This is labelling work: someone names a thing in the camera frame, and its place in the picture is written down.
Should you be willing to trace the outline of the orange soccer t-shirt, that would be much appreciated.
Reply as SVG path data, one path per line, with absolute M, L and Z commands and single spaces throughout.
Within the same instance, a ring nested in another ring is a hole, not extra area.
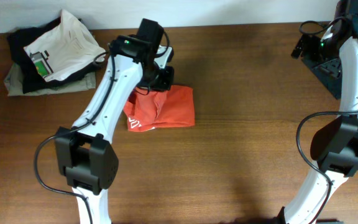
M 193 89 L 182 85 L 173 85 L 163 92 L 137 88 L 127 99 L 124 113 L 131 132 L 194 126 Z

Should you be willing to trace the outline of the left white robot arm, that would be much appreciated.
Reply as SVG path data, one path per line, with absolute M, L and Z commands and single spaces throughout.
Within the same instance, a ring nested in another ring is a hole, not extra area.
M 120 35 L 109 46 L 106 70 L 81 116 L 68 128 L 60 127 L 54 143 L 59 172 L 77 199 L 80 223 L 110 223 L 108 189 L 119 165 L 112 139 L 130 94 L 168 90 L 173 80 L 169 66 L 174 51 L 149 39 Z

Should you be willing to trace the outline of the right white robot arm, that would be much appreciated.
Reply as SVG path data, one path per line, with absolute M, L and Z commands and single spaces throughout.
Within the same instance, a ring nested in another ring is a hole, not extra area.
M 316 223 L 335 191 L 358 172 L 358 14 L 338 15 L 321 28 L 303 31 L 291 56 L 302 59 L 312 71 L 339 75 L 340 108 L 308 115 L 298 125 L 296 146 L 310 171 L 275 223 Z M 310 157 L 306 157 L 300 143 L 301 129 L 318 116 L 335 119 L 315 133 Z

